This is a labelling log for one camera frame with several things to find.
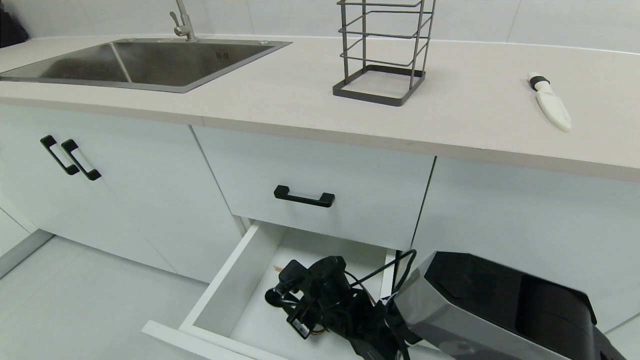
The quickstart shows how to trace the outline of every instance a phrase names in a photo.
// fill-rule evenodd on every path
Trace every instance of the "sink basin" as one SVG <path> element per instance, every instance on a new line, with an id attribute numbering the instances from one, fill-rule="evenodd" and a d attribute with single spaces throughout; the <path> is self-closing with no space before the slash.
<path id="1" fill-rule="evenodd" d="M 0 74 L 0 81 L 110 86 L 185 93 L 290 42 L 121 39 Z"/>

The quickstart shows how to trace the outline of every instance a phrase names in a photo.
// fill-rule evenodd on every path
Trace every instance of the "kitchen counter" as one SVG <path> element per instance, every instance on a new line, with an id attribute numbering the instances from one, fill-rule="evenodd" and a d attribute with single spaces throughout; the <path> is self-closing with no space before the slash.
<path id="1" fill-rule="evenodd" d="M 0 50 L 0 71 L 124 38 L 41 38 Z M 0 102 L 425 152 L 640 182 L 640 55 L 538 45 L 434 41 L 427 76 L 400 107 L 332 95 L 339 38 L 293 41 L 185 94 L 0 82 Z M 376 40 L 373 58 L 411 44 Z M 350 72 L 357 70 L 353 64 Z M 526 75 L 543 74 L 572 116 L 544 116 Z"/>

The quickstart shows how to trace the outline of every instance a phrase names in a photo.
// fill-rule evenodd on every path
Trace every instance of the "dish rack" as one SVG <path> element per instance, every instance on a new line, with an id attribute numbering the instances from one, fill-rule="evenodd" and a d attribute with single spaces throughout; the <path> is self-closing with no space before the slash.
<path id="1" fill-rule="evenodd" d="M 348 97 L 350 99 L 376 102 L 378 104 L 402 106 L 404 102 L 411 96 L 415 89 L 420 86 L 424 81 L 425 66 L 427 61 L 427 52 L 429 49 L 429 41 L 431 40 L 431 28 L 433 24 L 433 13 L 435 11 L 436 0 L 432 0 L 431 11 L 425 11 L 426 0 L 420 0 L 413 4 L 401 4 L 401 3 L 368 3 L 367 0 L 360 2 L 340 0 L 337 2 L 340 5 L 340 12 L 342 15 L 342 27 L 338 30 L 342 34 L 342 53 L 340 57 L 344 61 L 344 79 L 333 86 L 333 94 L 341 97 Z M 362 14 L 356 19 L 347 22 L 347 6 L 361 6 Z M 405 13 L 405 14 L 417 14 L 418 21 L 416 25 L 416 31 L 412 35 L 401 35 L 393 33 L 372 33 L 367 31 L 367 16 L 372 13 Z M 358 22 L 362 23 L 360 31 L 353 29 L 353 24 Z M 427 35 L 424 36 L 423 28 L 429 24 Z M 360 35 L 360 38 L 348 44 L 348 35 Z M 390 61 L 375 60 L 367 57 L 367 38 L 368 37 L 381 37 L 381 38 L 400 38 L 400 39 L 415 39 L 415 45 L 413 47 L 413 58 L 408 63 L 395 63 Z M 353 56 L 349 55 L 349 50 L 354 46 L 362 43 L 362 55 Z M 424 52 L 422 59 L 422 68 L 417 68 L 417 62 L 419 55 Z M 349 60 L 362 61 L 362 68 L 353 74 L 349 74 Z M 402 97 L 392 97 L 385 95 L 376 95 L 366 92 L 359 92 L 356 90 L 347 90 L 345 86 L 354 82 L 360 76 L 369 71 L 386 72 L 390 74 L 398 74 L 409 77 L 409 87 L 406 93 Z"/>

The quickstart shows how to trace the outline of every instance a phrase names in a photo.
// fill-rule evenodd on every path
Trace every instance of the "drawer handle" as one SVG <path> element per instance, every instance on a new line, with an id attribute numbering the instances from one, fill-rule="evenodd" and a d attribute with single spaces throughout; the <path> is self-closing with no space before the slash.
<path id="1" fill-rule="evenodd" d="M 76 150 L 78 148 L 78 144 L 76 144 L 75 141 L 73 141 L 72 139 L 69 139 L 65 142 L 63 142 L 61 144 L 62 149 L 65 150 L 65 152 L 67 153 L 67 155 L 69 155 L 69 158 L 71 158 L 71 160 L 74 161 L 74 163 L 76 163 L 76 165 L 80 168 L 80 171 L 84 174 L 84 176 L 86 176 L 87 179 L 91 180 L 91 181 L 95 181 L 100 179 L 100 177 L 102 176 L 100 174 L 100 172 L 98 172 L 98 170 L 93 169 L 89 172 L 87 172 L 83 166 L 80 164 L 80 162 L 76 159 L 76 157 L 71 153 L 73 150 Z"/>
<path id="2" fill-rule="evenodd" d="M 66 167 L 65 164 L 63 164 L 62 161 L 60 161 L 60 159 L 58 159 L 58 157 L 53 153 L 51 147 L 57 144 L 57 141 L 53 138 L 53 136 L 47 135 L 43 137 L 42 139 L 40 139 L 40 143 L 42 144 L 42 146 L 44 146 L 45 149 L 47 149 L 47 152 L 49 152 L 49 154 L 56 160 L 58 165 L 60 165 L 62 170 L 64 170 L 67 175 L 75 175 L 80 171 L 78 170 L 78 167 L 73 164 Z"/>
<path id="3" fill-rule="evenodd" d="M 322 193 L 319 200 L 289 195 L 289 187 L 284 185 L 278 185 L 273 195 L 276 199 L 301 202 L 303 204 L 321 206 L 322 208 L 330 208 L 335 200 L 335 195 L 332 193 Z"/>

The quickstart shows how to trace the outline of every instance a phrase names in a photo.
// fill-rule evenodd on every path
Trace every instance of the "gray floor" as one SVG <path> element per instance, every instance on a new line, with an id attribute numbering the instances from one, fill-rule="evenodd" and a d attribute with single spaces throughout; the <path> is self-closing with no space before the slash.
<path id="1" fill-rule="evenodd" d="M 202 360 L 140 330 L 178 327 L 206 286 L 53 238 L 0 280 L 0 359 Z"/>

